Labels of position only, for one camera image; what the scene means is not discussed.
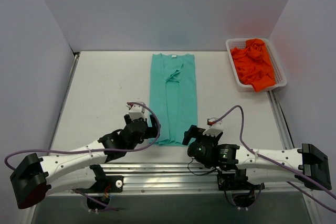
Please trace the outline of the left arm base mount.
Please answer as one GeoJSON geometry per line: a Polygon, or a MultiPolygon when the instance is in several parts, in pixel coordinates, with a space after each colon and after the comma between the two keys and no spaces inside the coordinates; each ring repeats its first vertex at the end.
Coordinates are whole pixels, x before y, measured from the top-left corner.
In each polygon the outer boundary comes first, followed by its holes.
{"type": "Polygon", "coordinates": [[[111,200],[111,194],[123,192],[123,180],[124,177],[121,175],[107,176],[99,179],[83,192],[86,194],[98,194],[98,196],[93,196],[93,198],[100,203],[108,205],[111,200]]]}

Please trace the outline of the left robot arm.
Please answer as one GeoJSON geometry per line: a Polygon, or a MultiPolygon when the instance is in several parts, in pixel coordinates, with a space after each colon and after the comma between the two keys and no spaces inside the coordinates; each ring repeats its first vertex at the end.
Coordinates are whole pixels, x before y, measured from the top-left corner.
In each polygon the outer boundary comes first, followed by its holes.
{"type": "Polygon", "coordinates": [[[61,191],[78,189],[100,193],[108,185],[115,187],[116,183],[103,172],[102,164],[136,152],[138,144],[150,138],[157,139],[160,135],[160,124],[153,114],[149,120],[130,114],[124,119],[123,129],[73,151],[49,150],[48,155],[39,157],[37,150],[26,150],[26,156],[10,176],[17,207],[32,207],[46,196],[61,191]]]}

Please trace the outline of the teal t-shirt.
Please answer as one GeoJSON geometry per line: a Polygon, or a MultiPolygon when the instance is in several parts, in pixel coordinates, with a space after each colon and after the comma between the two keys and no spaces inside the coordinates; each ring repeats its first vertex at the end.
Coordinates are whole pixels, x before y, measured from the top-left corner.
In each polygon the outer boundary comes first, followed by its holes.
{"type": "Polygon", "coordinates": [[[161,124],[156,145],[181,146],[198,122],[194,55],[152,55],[149,106],[161,124]]]}

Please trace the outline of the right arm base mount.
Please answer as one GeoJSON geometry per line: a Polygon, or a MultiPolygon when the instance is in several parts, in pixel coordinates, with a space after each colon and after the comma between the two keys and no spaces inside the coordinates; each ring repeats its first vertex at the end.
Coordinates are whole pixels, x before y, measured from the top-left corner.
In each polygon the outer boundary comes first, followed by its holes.
{"type": "Polygon", "coordinates": [[[228,204],[238,210],[247,211],[265,189],[264,183],[253,185],[246,176],[237,179],[233,173],[218,173],[216,177],[218,189],[224,192],[228,204]]]}

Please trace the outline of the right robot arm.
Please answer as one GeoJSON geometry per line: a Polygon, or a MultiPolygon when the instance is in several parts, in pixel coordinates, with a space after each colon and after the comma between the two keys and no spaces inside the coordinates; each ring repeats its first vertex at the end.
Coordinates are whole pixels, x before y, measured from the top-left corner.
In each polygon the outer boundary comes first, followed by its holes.
{"type": "Polygon", "coordinates": [[[244,189],[268,182],[292,182],[312,190],[332,188],[328,157],[312,144],[290,150],[248,149],[220,144],[222,135],[215,126],[206,130],[191,125],[182,144],[187,146],[188,156],[206,168],[233,172],[224,179],[229,185],[244,189]]]}

